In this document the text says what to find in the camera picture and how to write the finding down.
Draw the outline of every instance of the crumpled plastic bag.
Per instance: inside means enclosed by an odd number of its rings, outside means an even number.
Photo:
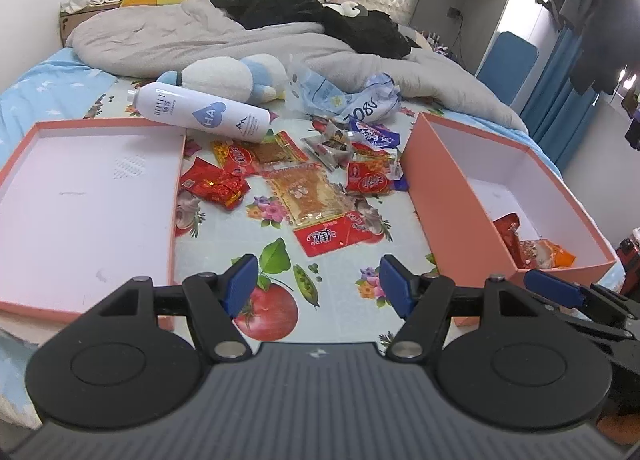
[[[322,75],[292,61],[287,69],[287,109],[310,117],[337,118],[343,123],[355,119],[372,123],[400,109],[400,88],[387,74],[372,75],[360,93],[342,93]]]

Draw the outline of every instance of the blue chair back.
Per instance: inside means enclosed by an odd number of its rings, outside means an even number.
[[[507,106],[529,76],[538,59],[538,49],[511,32],[502,32],[478,72],[478,80]]]

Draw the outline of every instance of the white and blue stuffed animal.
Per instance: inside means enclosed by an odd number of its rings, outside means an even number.
[[[268,54],[239,61],[231,57],[201,59],[181,72],[165,72],[158,78],[158,82],[254,106],[284,98],[288,80],[282,63]]]

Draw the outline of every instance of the blue heart logo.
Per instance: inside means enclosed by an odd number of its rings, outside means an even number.
[[[222,123],[222,113],[226,106],[222,102],[214,102],[193,112],[193,116],[204,127],[218,127]]]

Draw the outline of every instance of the orange flower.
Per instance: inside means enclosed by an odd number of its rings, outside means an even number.
[[[367,283],[366,281],[361,285],[358,285],[358,291],[360,293],[360,297],[363,299],[375,299],[376,296],[373,294],[373,285]]]
[[[258,205],[249,205],[246,209],[246,215],[254,220],[262,219],[262,211]]]

